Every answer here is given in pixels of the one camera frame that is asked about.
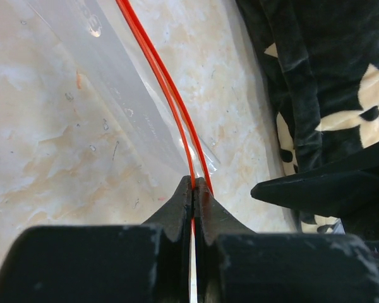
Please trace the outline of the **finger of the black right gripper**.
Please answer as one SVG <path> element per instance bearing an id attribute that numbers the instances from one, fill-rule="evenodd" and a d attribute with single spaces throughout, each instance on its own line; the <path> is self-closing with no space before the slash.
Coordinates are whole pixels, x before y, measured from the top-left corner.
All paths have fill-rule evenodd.
<path id="1" fill-rule="evenodd" d="M 309 172 L 258 183 L 260 201 L 324 217 L 344 217 L 379 198 L 379 148 L 367 148 Z"/>

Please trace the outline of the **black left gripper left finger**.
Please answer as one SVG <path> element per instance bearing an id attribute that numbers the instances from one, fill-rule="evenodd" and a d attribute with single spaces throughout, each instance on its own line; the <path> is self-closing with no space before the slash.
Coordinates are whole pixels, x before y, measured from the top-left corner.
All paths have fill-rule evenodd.
<path id="1" fill-rule="evenodd" d="M 188 302 L 193 191 L 183 177 L 139 225 L 26 229 L 0 268 L 0 302 Z"/>

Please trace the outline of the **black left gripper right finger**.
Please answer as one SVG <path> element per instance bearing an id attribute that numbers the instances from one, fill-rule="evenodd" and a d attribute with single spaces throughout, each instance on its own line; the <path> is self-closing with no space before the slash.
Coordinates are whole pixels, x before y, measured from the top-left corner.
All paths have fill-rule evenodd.
<path id="1" fill-rule="evenodd" d="M 193 190 L 199 302 L 379 302 L 379 242 L 342 234 L 259 234 L 203 178 Z"/>

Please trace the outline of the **clear orange-zipper zip bag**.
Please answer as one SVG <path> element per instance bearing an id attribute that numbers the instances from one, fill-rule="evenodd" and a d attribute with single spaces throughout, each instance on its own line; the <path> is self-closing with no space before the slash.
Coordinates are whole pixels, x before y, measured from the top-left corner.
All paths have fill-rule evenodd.
<path id="1" fill-rule="evenodd" d="M 194 196 L 212 189 L 215 160 L 129 1 L 30 1 L 106 101 L 151 180 L 171 194 L 152 215 L 161 231 L 155 295 L 188 302 Z"/>

